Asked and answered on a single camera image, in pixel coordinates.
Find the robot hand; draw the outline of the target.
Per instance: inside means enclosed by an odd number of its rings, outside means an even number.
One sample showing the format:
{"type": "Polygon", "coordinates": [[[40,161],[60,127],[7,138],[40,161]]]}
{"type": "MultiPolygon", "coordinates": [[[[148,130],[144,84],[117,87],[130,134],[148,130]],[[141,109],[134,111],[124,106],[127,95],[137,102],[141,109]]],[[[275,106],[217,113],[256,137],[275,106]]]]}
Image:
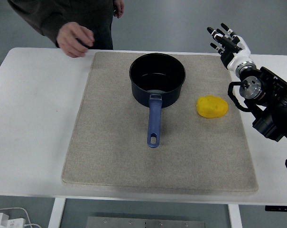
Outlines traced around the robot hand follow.
{"type": "Polygon", "coordinates": [[[210,43],[210,46],[218,52],[224,67],[235,72],[242,62],[251,61],[251,52],[241,36],[238,36],[224,23],[221,24],[221,27],[224,31],[219,28],[207,27],[207,31],[216,42],[215,44],[210,43]]]}

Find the person's left hand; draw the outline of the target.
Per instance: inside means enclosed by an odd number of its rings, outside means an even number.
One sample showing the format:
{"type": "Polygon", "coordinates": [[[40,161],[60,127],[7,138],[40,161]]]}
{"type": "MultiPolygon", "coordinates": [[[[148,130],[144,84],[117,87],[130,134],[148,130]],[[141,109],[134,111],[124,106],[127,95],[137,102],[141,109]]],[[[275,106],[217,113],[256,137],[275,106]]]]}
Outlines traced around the person's left hand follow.
{"type": "Polygon", "coordinates": [[[124,8],[125,8],[124,1],[113,0],[113,7],[114,7],[113,15],[118,19],[121,18],[122,15],[124,14],[124,8]]]}

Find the person's right hand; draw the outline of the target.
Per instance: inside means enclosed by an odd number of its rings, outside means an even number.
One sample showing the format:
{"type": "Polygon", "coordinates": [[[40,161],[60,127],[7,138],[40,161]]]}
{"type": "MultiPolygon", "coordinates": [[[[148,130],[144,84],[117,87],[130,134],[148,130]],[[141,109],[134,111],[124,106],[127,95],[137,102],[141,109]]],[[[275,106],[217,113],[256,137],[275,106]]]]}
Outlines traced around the person's right hand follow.
{"type": "Polygon", "coordinates": [[[77,58],[84,57],[95,40],[91,30],[76,22],[68,22],[60,28],[56,41],[67,56],[77,58]]]}

